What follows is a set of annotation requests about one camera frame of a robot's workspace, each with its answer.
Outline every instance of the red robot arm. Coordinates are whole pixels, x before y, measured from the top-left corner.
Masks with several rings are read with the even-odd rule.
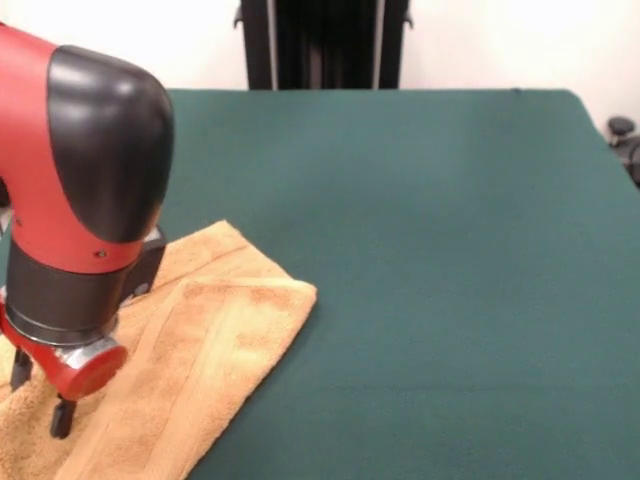
[[[0,330],[58,389],[52,435],[116,374],[110,336],[164,253],[156,222],[173,154],[166,90],[143,69],[0,24],[0,207],[13,213]]]

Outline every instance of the white wall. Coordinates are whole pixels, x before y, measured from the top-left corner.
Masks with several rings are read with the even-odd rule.
[[[245,89],[238,4],[0,0],[0,19],[133,61],[170,87]],[[640,0],[412,0],[412,13],[402,88],[569,88],[600,128],[618,113],[640,123]]]

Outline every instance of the black stand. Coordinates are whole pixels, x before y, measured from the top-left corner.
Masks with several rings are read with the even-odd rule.
[[[249,89],[396,89],[409,0],[241,0]]]

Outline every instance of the green felt surface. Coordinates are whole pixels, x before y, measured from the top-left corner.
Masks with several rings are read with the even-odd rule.
[[[638,193],[562,91],[174,91],[171,238],[318,287],[190,480],[637,480]]]

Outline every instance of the towel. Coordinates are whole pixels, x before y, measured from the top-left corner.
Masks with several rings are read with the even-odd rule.
[[[1,480],[181,480],[276,365],[316,301],[229,223],[167,246],[152,292],[124,306],[128,363],[49,436],[56,392],[35,369],[11,394],[0,340]]]

